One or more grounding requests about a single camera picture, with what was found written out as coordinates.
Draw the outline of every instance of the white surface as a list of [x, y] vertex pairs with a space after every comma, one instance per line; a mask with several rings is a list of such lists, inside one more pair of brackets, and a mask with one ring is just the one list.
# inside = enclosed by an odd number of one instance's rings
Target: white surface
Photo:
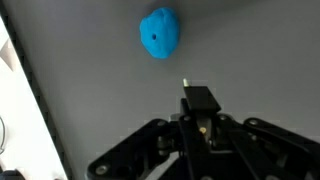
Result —
[[[2, 30], [0, 47], [8, 39]], [[27, 180], [67, 179], [22, 67], [13, 72], [1, 58], [0, 116], [6, 127], [3, 170], [18, 169]]]

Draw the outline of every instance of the black cable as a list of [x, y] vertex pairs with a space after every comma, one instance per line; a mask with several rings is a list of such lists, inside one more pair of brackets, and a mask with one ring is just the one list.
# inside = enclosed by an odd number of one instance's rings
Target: black cable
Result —
[[4, 126], [4, 122], [3, 122], [3, 119], [2, 119], [1, 116], [0, 116], [0, 120], [1, 120], [1, 123], [2, 123], [2, 127], [3, 127], [2, 142], [1, 142], [1, 145], [0, 145], [0, 155], [1, 155], [4, 152], [3, 145], [4, 145], [4, 141], [5, 141], [5, 136], [6, 136], [6, 127]]

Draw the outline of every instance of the blue foam piece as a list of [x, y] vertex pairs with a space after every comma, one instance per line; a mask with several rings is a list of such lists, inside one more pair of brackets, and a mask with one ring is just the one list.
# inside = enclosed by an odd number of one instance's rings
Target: blue foam piece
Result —
[[159, 8], [140, 23], [141, 42], [157, 59], [165, 59], [176, 49], [179, 41], [179, 22], [170, 8]]

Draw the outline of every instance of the gray surface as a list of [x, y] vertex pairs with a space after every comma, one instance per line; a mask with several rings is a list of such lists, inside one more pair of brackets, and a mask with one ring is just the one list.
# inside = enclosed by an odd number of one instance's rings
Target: gray surface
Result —
[[[76, 179], [146, 121], [177, 112], [184, 77], [240, 121], [254, 115], [320, 139], [318, 0], [4, 1]], [[138, 27], [162, 5], [175, 7], [182, 32], [156, 61]]]

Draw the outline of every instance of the blue object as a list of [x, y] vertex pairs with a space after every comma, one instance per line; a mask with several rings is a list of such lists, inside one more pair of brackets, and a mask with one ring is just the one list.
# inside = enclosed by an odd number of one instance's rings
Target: blue object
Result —
[[175, 12], [170, 8], [159, 8], [142, 19], [141, 42], [154, 58], [165, 59], [178, 45], [179, 30]]

